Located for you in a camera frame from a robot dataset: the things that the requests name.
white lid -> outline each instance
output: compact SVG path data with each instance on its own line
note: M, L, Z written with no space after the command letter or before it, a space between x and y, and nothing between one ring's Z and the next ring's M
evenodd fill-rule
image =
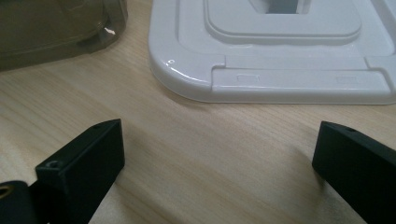
M395 103L396 1L295 1L154 0L154 75L204 102Z

light wood surface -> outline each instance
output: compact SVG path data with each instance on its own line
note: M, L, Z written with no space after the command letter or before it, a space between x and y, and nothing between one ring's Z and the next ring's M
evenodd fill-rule
M92 223L364 223L311 167L322 120L396 148L396 105L204 104L151 74L149 0L120 40L0 73L0 182L121 118L126 166Z

